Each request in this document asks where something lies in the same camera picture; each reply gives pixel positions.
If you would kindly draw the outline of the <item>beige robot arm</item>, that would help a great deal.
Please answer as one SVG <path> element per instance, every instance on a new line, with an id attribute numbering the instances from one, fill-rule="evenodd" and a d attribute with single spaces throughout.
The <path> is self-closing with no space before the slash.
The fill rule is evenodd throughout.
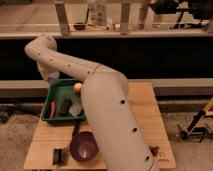
<path id="1" fill-rule="evenodd" d="M 58 52 L 48 34 L 29 42 L 25 53 L 46 73 L 62 72 L 83 83 L 83 109 L 108 171 L 160 171 L 129 103 L 123 73 Z"/>

